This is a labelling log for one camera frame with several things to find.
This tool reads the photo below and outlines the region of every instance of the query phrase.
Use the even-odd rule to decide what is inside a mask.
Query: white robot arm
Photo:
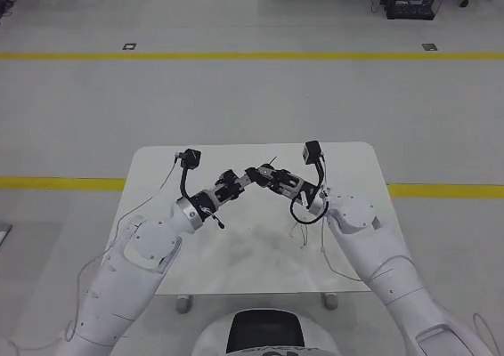
[[[77,318],[76,333],[66,335],[57,356],[107,356],[118,339],[142,314],[181,248],[181,233],[194,233],[215,212],[236,199],[254,182],[301,203],[316,215],[306,224],[322,218],[345,256],[394,318],[401,330],[409,356],[474,355],[492,353],[466,324],[435,303],[426,291],[402,234],[381,222],[373,205],[352,195],[333,195],[322,187],[324,170],[319,143],[305,145],[304,160],[317,168],[318,184],[304,181],[269,164],[249,168],[238,177],[226,171],[211,190],[189,197],[184,188],[187,172],[199,165],[200,152],[182,154],[182,198],[172,206],[166,220],[143,220],[136,216],[119,232],[98,274],[88,289]]]
[[[357,274],[401,330],[409,356],[492,353],[465,323],[433,301],[402,234],[356,196],[329,197],[327,223]]]

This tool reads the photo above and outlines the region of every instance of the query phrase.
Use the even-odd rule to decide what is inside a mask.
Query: table caster wheel
[[[337,293],[321,293],[321,301],[323,302],[325,309],[328,311],[334,311],[339,306]]]
[[[179,314],[186,314],[192,307],[192,295],[179,295],[175,308]]]

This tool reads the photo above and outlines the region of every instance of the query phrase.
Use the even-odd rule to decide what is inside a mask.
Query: yellow stripe
[[[388,184],[392,198],[504,199],[504,185]]]
[[[0,190],[122,191],[125,179],[63,177],[0,177]],[[392,198],[504,199],[504,185],[388,184]]]
[[[122,191],[125,179],[0,177],[0,190],[103,190]]]
[[[0,53],[11,61],[504,61],[504,53]]]

